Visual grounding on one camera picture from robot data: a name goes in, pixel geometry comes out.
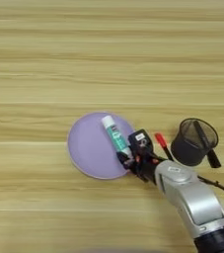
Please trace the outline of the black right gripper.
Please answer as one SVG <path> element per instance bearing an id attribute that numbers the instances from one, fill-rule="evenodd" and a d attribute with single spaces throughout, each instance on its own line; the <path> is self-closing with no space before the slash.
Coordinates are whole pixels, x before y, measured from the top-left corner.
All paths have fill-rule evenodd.
<path id="1" fill-rule="evenodd" d="M 116 154 L 125 170 L 130 170 L 143 182 L 156 183 L 156 168 L 160 163 L 165 161 L 165 158 L 147 150 L 143 150 L 141 153 L 134 152 L 133 155 L 134 158 L 121 151 Z"/>

